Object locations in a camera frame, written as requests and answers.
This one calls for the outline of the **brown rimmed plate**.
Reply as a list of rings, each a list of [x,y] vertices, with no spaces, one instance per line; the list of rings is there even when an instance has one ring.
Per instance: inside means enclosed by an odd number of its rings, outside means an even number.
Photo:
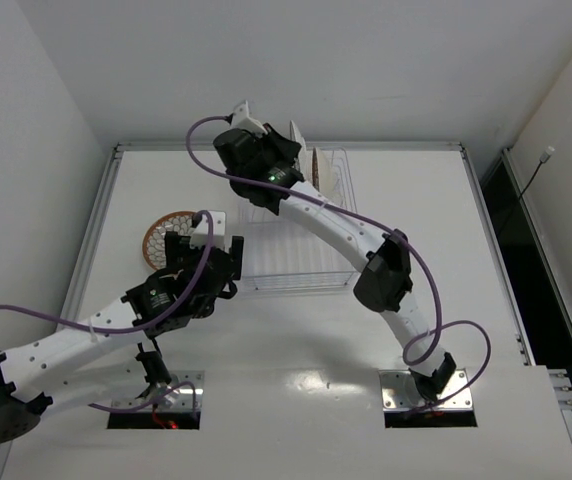
[[[329,197],[334,192],[337,177],[331,162],[317,147],[312,151],[311,178],[312,184],[322,195]]]

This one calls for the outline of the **red sunburst pattern plate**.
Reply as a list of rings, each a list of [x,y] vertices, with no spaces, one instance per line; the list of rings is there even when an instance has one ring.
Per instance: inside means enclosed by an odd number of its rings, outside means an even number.
[[[306,141],[300,129],[298,128],[298,126],[294,121],[290,121],[289,131],[290,131],[290,140],[297,143],[300,146],[300,150],[297,154],[296,166],[302,174],[305,174],[307,171],[307,165],[309,161]]]

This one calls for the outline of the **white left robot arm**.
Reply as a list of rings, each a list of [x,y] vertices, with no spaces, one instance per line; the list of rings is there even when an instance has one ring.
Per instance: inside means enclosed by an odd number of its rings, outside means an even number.
[[[244,239],[219,247],[210,234],[201,244],[176,232],[166,235],[166,265],[89,317],[62,320],[62,330],[31,344],[0,350],[0,444],[14,440],[62,406],[57,390],[79,368],[131,344],[186,327],[210,316],[219,299],[237,293]]]

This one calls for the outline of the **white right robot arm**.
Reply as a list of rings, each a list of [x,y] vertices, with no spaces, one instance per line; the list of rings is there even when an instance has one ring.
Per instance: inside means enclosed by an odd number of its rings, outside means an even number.
[[[429,331],[412,293],[406,236],[342,212],[298,170],[300,144],[273,130],[259,135],[232,128],[219,134],[213,146],[238,196],[305,228],[353,266],[359,274],[354,296],[382,316],[403,349],[419,394],[436,401],[456,363]]]

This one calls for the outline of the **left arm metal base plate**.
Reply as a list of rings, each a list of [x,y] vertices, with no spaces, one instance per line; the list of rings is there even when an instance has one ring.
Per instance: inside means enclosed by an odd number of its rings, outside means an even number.
[[[109,404],[109,412],[151,413],[156,406],[160,413],[197,414],[202,408],[204,383],[204,371],[172,371],[169,386],[155,387],[147,396],[114,399]]]

